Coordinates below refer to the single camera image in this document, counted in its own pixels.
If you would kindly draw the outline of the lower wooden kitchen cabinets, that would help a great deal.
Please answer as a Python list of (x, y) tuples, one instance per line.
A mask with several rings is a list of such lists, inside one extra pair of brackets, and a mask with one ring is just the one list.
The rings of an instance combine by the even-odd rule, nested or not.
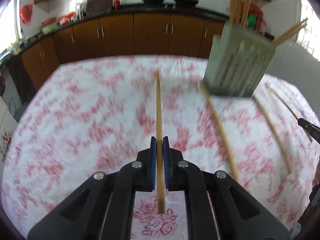
[(206, 59), (224, 20), (177, 13), (105, 16), (65, 27), (25, 50), (22, 62), (36, 90), (59, 65), (104, 56), (177, 55)]

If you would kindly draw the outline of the red floral tablecloth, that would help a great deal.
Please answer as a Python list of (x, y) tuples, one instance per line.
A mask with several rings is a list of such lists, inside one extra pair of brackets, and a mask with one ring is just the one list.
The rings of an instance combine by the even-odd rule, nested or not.
[[(35, 95), (10, 142), (2, 206), (26, 236), (94, 172), (113, 173), (150, 146), (156, 133), (156, 81), (161, 75), (163, 134), (200, 169), (230, 172), (225, 147), (201, 89), (206, 61), (178, 57), (106, 57), (61, 65)], [(287, 228), (309, 204), (319, 144), (310, 142), (268, 83), (299, 118), (319, 124), (294, 85), (265, 75), (253, 98), (212, 97), (241, 185)]]

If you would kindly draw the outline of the chopsticks leaning in holder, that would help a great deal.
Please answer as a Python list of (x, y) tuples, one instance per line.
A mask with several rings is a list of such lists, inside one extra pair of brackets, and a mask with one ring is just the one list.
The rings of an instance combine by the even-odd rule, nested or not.
[(284, 32), (283, 34), (281, 34), (280, 36), (276, 37), (272, 43), (276, 44), (276, 45), (280, 45), (283, 42), (285, 42), (286, 40), (288, 40), (289, 38), (293, 37), (294, 35), (296, 35), (297, 33), (299, 33), (299, 31), (303, 28), (305, 28), (308, 25), (308, 18), (305, 18), (304, 20), (302, 20), (301, 22), (293, 25), (289, 30), (287, 30), (286, 32)]

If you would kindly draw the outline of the green chopstick holder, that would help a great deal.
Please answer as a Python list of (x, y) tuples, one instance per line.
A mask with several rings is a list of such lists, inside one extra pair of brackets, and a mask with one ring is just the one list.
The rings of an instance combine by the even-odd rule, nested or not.
[(203, 84), (210, 95), (250, 98), (277, 46), (255, 31), (226, 23), (214, 36)]

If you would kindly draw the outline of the red bag items on counter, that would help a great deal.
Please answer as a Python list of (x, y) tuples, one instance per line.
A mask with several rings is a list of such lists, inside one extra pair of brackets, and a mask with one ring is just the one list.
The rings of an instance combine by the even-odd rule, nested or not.
[(263, 11), (255, 4), (250, 4), (246, 27), (265, 35), (266, 22)]

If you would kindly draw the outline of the bamboo chopstick on cloth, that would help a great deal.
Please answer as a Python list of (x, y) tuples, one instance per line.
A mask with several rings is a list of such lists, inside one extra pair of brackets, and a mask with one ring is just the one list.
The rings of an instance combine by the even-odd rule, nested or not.
[(236, 0), (230, 0), (230, 17), (229, 17), (230, 25), (234, 24), (235, 13), (236, 13)]

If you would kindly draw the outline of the black wok on stove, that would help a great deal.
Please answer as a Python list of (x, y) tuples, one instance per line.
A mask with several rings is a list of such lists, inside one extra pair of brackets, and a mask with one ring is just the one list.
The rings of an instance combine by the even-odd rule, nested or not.
[(177, 7), (180, 8), (194, 8), (199, 0), (174, 0)]

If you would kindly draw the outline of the red hanging bag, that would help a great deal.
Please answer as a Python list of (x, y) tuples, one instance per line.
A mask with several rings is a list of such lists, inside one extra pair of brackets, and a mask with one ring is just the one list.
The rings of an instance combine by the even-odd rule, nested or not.
[(20, 9), (20, 20), (24, 25), (30, 25), (33, 16), (33, 4), (26, 4)]

